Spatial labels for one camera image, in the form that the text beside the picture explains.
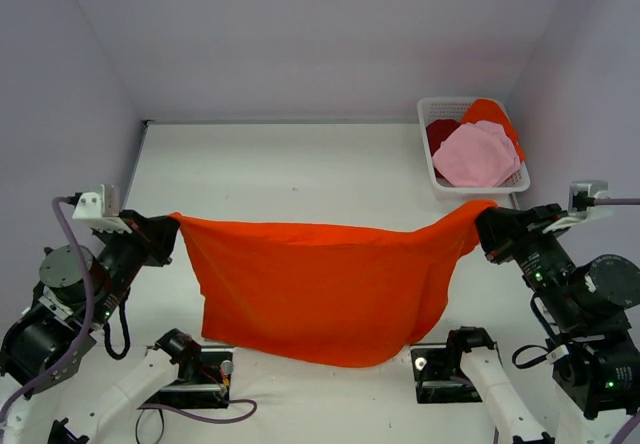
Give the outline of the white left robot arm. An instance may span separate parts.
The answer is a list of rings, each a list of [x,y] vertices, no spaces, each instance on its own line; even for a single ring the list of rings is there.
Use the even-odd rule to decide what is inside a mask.
[[[95,333],[111,332],[109,320],[125,310],[143,267],[170,263],[179,229],[174,218],[131,210],[100,217],[93,233],[105,246],[93,255],[78,243],[64,203],[54,200],[53,210],[68,243],[46,249],[32,304],[1,343],[4,443],[100,443],[162,388],[191,382],[200,370],[200,344],[172,329],[96,401],[57,415],[67,385],[96,344]]]

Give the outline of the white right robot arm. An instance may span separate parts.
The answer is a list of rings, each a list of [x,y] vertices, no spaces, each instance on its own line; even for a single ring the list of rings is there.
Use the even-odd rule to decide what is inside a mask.
[[[450,332],[445,373],[478,394],[500,443],[622,443],[639,426],[639,349],[626,314],[639,304],[639,268],[615,254],[576,265],[558,238],[586,218],[584,210],[550,204],[489,208],[475,220],[486,259],[519,267],[546,335],[542,355],[511,363],[550,365],[559,392],[558,427],[549,433],[515,390],[487,331]]]

